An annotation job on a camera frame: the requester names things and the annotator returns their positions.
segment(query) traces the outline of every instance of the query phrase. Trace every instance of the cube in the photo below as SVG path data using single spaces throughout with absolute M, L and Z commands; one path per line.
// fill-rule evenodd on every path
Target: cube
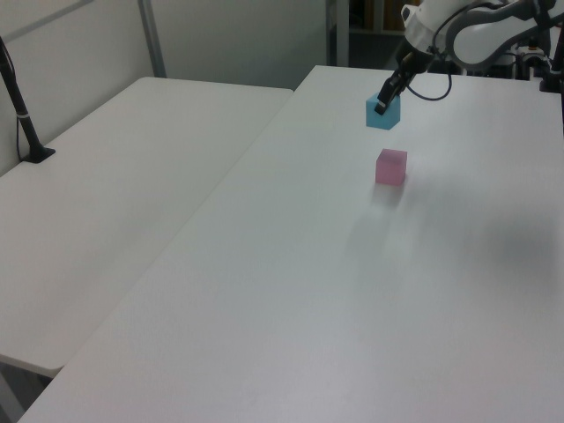
M 375 107 L 378 104 L 378 94 L 374 94 L 367 100 L 367 126 L 381 130 L 391 130 L 401 118 L 401 99 L 397 96 L 384 115 L 378 115 Z
M 407 152 L 383 149 L 376 161 L 376 183 L 400 186 L 405 180 Z

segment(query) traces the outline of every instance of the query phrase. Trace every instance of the microphone stand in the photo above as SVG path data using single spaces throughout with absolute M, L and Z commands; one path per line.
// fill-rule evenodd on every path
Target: microphone stand
M 11 67 L 8 50 L 4 45 L 2 37 L 0 37 L 0 73 L 2 73 L 2 79 L 8 89 L 11 102 L 16 109 L 16 115 L 21 123 L 21 127 L 26 134 L 27 143 L 29 143 L 29 154 L 25 156 L 22 161 L 41 163 L 47 157 L 53 155 L 55 150 L 44 147 L 37 138 L 37 133 L 33 127 L 32 119 L 29 117 L 29 112 L 27 112 L 27 107 L 23 97 L 21 96 L 21 92 L 19 91 L 18 83 L 16 82 L 16 75 L 14 73 L 14 69 Z

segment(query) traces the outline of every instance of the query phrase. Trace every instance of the table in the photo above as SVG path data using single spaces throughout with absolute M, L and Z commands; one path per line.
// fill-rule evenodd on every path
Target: table
M 55 375 L 291 94 L 143 78 L 0 178 L 0 360 Z
M 22 423 L 563 421 L 559 96 L 453 77 L 366 128 L 388 75 L 316 67 Z

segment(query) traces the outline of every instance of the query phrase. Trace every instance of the blue cube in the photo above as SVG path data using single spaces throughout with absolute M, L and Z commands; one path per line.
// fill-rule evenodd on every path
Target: blue cube
M 392 100 L 384 115 L 378 115 L 375 112 L 375 107 L 378 104 L 378 94 L 374 94 L 367 100 L 367 126 L 381 130 L 391 130 L 396 126 L 401 117 L 401 99 L 397 96 Z

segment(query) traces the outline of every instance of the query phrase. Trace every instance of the black stand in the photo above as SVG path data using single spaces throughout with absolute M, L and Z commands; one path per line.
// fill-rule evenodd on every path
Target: black stand
M 562 80 L 562 65 L 564 65 L 564 31 L 560 30 L 558 44 L 554 52 L 553 64 L 550 70 L 540 81 L 538 88 L 543 93 L 560 93 L 560 82 Z
M 25 156 L 22 161 L 41 163 L 47 157 L 52 156 L 55 153 L 55 150 L 44 147 L 37 138 L 37 133 L 33 127 L 32 119 L 29 117 L 29 113 L 27 112 L 26 104 L 21 96 L 21 92 L 19 91 L 16 76 L 13 68 L 11 67 L 10 59 L 8 58 L 6 46 L 2 41 L 2 37 L 0 37 L 0 72 L 2 73 L 2 79 L 8 89 L 11 102 L 16 109 L 18 120 L 21 123 L 21 127 L 26 134 L 27 142 L 29 143 L 29 155 Z

